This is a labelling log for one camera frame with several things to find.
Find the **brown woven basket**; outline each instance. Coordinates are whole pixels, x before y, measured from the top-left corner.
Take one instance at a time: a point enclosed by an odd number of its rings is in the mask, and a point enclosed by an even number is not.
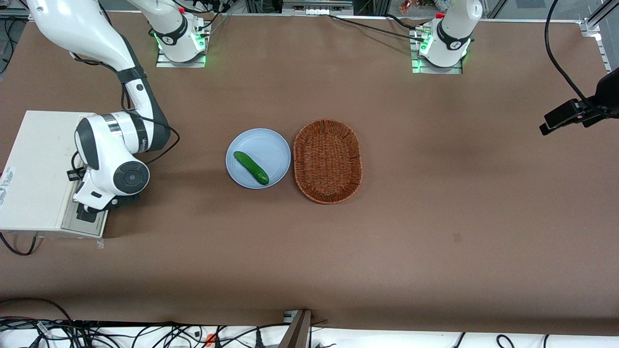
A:
[[[297,185],[314,202],[343,202],[361,185],[359,142],[355,132],[341,122],[307,124],[295,138],[293,154]]]

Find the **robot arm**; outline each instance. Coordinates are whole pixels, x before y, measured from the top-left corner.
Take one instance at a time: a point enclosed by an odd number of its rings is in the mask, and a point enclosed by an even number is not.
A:
[[[444,18],[435,18],[426,24],[431,27],[430,34],[420,53],[436,66],[456,65],[466,54],[470,34],[482,14],[479,0],[452,0]]]
[[[28,0],[28,6],[50,41],[113,68],[136,106],[85,117],[76,128],[86,171],[73,198],[90,212],[109,209],[144,189],[149,170],[132,154],[162,149],[170,138],[168,122],[129,42],[107,22],[97,0]]]
[[[169,60],[185,62],[205,50],[204,19],[185,13],[172,0],[127,0],[148,19],[159,47]]]

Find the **cucumber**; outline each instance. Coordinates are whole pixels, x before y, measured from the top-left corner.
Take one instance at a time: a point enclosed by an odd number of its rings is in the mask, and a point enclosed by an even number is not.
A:
[[[252,174],[252,176],[262,185],[269,184],[269,176],[267,173],[257,165],[250,156],[248,156],[244,152],[234,151],[234,158],[240,163],[242,166],[247,169],[247,171]]]

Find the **plate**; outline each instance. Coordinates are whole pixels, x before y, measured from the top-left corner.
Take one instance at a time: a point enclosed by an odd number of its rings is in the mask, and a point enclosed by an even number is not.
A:
[[[250,156],[267,173],[269,184],[258,183],[252,174],[234,158],[235,151],[241,151]],[[226,153],[228,174],[232,180],[246,188],[271,187],[286,175],[289,167],[288,142],[279,133],[266,128],[254,128],[241,133],[232,141]]]

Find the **brown table surface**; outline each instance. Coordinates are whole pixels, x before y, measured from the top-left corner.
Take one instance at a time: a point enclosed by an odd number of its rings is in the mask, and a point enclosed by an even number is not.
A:
[[[540,135],[575,97],[543,24],[479,23],[464,75],[431,76],[411,73],[406,39],[328,17],[234,16],[204,69],[157,69],[146,19],[111,18],[183,138],[150,166],[141,202],[110,212],[104,249],[0,251],[0,298],[45,297],[83,320],[257,325],[306,307],[340,328],[619,334],[619,123]],[[552,47],[592,94],[605,74],[595,40],[553,24]],[[113,74],[28,24],[0,84],[0,162],[26,110],[107,113],[119,98]],[[292,169],[259,191],[229,178],[239,133],[292,145],[318,118],[359,137],[353,198],[315,204]]]

